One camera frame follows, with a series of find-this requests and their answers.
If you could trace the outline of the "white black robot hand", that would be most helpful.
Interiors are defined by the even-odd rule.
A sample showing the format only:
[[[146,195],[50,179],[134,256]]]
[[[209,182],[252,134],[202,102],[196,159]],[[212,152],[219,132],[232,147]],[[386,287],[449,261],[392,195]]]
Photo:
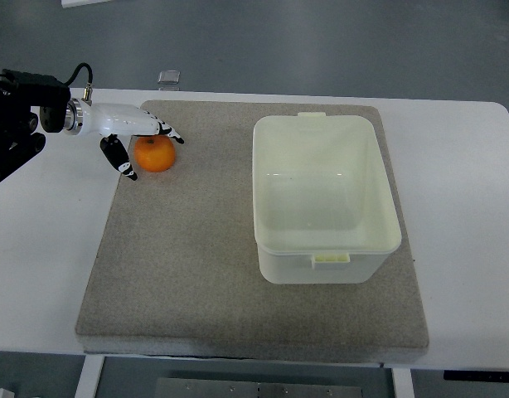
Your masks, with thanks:
[[[172,126],[146,110],[129,104],[87,104],[83,99],[71,99],[67,104],[63,131],[74,136],[99,134],[100,149],[111,166],[133,181],[138,175],[119,139],[121,136],[166,136],[184,143]]]

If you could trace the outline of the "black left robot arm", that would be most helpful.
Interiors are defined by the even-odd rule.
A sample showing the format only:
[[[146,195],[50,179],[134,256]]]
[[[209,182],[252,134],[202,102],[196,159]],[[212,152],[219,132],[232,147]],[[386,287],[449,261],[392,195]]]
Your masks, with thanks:
[[[0,182],[42,151],[65,126],[70,88],[51,75],[0,72]]]

